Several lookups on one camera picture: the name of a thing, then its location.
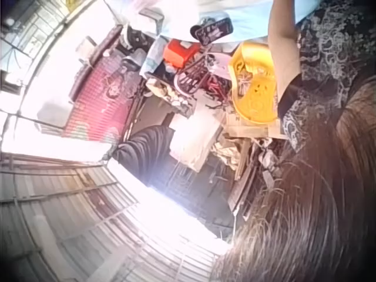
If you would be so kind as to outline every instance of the person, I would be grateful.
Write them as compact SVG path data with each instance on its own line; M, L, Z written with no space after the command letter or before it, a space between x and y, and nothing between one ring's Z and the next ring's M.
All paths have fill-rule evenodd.
M274 0L268 44L289 146L214 278L376 281L376 24L363 2L323 0L297 28L294 1Z

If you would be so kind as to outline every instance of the corrugated metal roof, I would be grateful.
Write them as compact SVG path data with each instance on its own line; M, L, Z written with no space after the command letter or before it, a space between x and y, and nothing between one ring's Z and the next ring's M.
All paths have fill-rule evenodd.
M137 190L146 187L130 173L121 185L105 167L27 164L15 161L0 173L1 252L23 280L100 281L106 262L119 262L117 252L123 257L112 282L209 280L216 254L145 224Z

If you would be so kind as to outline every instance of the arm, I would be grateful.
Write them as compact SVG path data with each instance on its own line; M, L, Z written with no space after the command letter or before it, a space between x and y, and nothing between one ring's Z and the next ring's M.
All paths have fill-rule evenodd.
M277 78L278 100L300 73L294 0L274 0L270 12L268 44Z

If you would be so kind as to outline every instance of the metal pole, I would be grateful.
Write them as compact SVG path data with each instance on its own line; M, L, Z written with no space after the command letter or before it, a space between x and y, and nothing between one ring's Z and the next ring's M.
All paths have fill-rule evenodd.
M89 191L97 190L97 189L100 189L100 188L104 188L104 187L116 185L116 184L117 184L117 182L110 182L110 183L106 183L106 184L101 184L101 185L97 185L97 186L86 187L86 188L71 190L71 191L56 192L56 193L52 193L52 194L36 195L36 196L23 197L23 198L17 197L15 199L0 200L0 204L11 204L11 203L17 203L18 204L18 203L40 202L40 201L45 201L45 200L48 200L48 199L54 198L54 197L62 197L62 196L71 196L71 195L74 195L74 194L81 194L81 193L84 193L84 192L89 192Z

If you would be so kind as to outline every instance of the metal sheet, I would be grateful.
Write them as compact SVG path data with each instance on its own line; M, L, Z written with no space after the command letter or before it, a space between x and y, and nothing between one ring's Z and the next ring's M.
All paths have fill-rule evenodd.
M8 256L18 258L14 264L30 281L50 282L56 276L86 281L120 247L126 252L126 260L111 281L103 282L209 280L214 254L205 246L187 243L183 237L173 246L150 233L137 218L138 204L132 190L117 183L105 167L15 169L22 174L0 172L2 184L7 183L2 186L0 199L49 195L18 202L33 241L22 227L16 205L0 202L5 218L1 245L7 245ZM72 175L53 175L64 173ZM88 185L100 188L87 190Z

